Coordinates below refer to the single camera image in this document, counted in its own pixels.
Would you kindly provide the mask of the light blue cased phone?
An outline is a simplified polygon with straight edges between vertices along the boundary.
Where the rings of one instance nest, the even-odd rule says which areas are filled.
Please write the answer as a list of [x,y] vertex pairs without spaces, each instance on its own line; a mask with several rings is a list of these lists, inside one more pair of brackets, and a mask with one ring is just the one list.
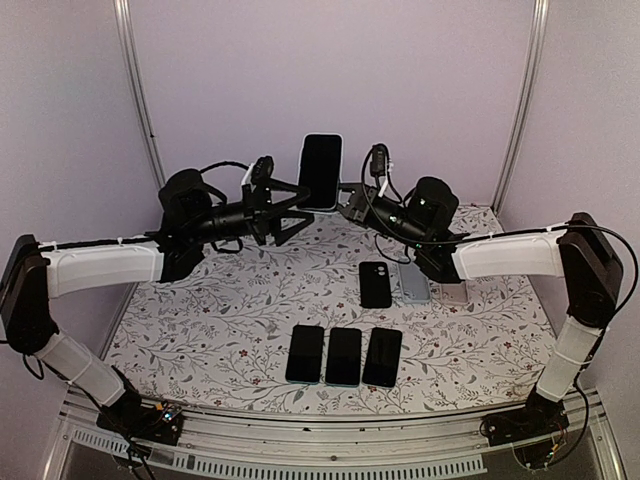
[[337,206],[343,138],[337,133],[309,133],[299,156],[298,185],[309,189],[310,196],[299,208],[333,211]]

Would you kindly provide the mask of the black phone case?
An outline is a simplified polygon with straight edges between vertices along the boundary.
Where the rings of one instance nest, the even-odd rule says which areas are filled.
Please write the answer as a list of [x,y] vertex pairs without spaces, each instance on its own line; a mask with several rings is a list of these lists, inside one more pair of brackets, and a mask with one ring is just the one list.
[[386,309],[392,305],[389,269],[382,261],[358,265],[360,305],[367,309]]

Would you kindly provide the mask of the light blue case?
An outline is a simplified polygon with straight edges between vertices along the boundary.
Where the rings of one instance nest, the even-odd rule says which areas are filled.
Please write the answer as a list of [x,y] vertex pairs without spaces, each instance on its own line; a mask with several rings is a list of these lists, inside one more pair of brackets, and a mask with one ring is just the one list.
[[398,266],[400,294],[407,304],[424,305],[431,301],[431,291],[427,277],[414,263]]

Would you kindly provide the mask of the white phone case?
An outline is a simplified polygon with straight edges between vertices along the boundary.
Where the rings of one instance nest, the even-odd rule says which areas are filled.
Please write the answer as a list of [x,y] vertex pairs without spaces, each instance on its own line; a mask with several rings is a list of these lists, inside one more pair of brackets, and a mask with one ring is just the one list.
[[469,302],[466,283],[441,284],[440,299],[443,304],[447,305],[466,305]]

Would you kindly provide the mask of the bare phone dark screen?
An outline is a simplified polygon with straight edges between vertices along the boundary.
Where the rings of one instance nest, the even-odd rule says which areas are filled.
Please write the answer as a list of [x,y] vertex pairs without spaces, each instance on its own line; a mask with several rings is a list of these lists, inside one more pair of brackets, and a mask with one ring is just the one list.
[[324,346],[321,326],[293,327],[285,379],[291,383],[317,384],[320,381]]

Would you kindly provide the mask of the phone with dark screen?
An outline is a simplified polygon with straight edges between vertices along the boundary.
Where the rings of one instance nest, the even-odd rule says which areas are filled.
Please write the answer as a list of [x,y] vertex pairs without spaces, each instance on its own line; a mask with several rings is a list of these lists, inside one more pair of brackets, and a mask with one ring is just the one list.
[[357,387],[361,379],[362,332],[356,328],[333,328],[329,336],[325,383]]

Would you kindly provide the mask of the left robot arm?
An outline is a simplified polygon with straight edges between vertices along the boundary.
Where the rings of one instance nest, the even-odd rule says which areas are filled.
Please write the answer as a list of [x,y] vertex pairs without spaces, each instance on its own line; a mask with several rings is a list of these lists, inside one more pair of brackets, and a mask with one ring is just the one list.
[[231,203],[204,181],[202,171],[182,170],[158,192],[159,230],[141,236],[63,244],[20,236],[1,278],[5,344],[84,390],[126,433],[141,433],[150,411],[140,394],[122,373],[58,327],[50,301],[97,287],[183,280],[203,260],[205,245],[220,241],[240,243],[250,236],[259,245],[267,239],[285,243],[313,221],[296,209],[310,191],[274,179],[272,171],[268,157],[246,167],[242,198]]

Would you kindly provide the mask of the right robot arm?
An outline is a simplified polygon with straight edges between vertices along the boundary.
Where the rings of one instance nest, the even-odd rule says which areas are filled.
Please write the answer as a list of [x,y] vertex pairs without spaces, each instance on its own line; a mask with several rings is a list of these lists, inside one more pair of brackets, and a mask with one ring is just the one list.
[[348,196],[338,207],[344,218],[412,249],[415,264],[434,282],[522,275],[564,280],[567,319],[516,421],[527,436],[537,436],[552,424],[555,405],[625,304],[619,298],[623,265],[608,241],[612,231],[578,212],[566,223],[545,228],[475,237],[455,234],[450,225],[459,200],[435,177],[420,178],[406,205],[363,182],[342,183],[338,190]]

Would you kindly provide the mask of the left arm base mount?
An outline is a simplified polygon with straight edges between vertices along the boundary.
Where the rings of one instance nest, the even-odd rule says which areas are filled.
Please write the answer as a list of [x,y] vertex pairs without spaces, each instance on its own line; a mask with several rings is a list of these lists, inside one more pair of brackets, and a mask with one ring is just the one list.
[[176,446],[184,416],[178,407],[167,402],[147,406],[138,401],[119,400],[112,406],[101,407],[96,425],[123,438]]

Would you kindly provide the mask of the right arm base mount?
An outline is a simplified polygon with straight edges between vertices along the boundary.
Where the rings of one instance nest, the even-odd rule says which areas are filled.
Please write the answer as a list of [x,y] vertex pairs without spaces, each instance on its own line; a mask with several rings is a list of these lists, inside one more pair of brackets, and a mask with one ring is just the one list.
[[516,461],[534,471],[548,468],[566,444],[569,420],[563,404],[550,408],[523,407],[488,414],[481,420],[479,434],[489,445],[511,445]]

